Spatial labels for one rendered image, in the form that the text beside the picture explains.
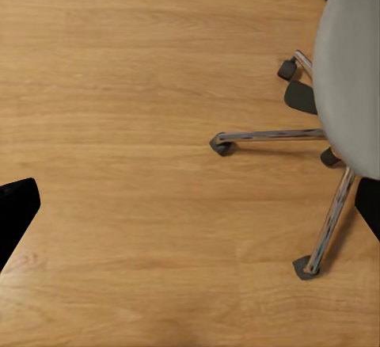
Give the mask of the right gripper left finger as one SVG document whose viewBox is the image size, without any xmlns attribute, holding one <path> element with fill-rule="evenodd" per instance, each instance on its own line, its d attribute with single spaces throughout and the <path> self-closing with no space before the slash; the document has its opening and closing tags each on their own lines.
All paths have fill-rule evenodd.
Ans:
<svg viewBox="0 0 380 347">
<path fill-rule="evenodd" d="M 34 178 L 0 186 L 0 272 L 40 208 Z"/>
</svg>

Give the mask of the swivel chair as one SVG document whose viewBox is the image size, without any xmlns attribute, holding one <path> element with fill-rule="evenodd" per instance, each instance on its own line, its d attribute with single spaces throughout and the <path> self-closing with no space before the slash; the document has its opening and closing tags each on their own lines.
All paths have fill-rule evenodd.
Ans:
<svg viewBox="0 0 380 347">
<path fill-rule="evenodd" d="M 380 0 L 324 0 L 313 62 L 300 50 L 277 73 L 290 80 L 297 60 L 313 79 L 288 84 L 284 101 L 317 114 L 322 128 L 266 132 L 220 132 L 210 145 L 217 154 L 232 142 L 328 140 L 321 161 L 346 166 L 313 252 L 292 262 L 301 280 L 320 271 L 333 230 L 357 175 L 380 181 Z"/>
</svg>

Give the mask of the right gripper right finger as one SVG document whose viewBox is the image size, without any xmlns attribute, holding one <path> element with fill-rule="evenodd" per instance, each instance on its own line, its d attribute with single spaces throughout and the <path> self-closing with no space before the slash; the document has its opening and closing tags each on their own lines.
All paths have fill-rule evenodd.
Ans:
<svg viewBox="0 0 380 347">
<path fill-rule="evenodd" d="M 380 241 L 380 181 L 361 177 L 355 206 Z"/>
</svg>

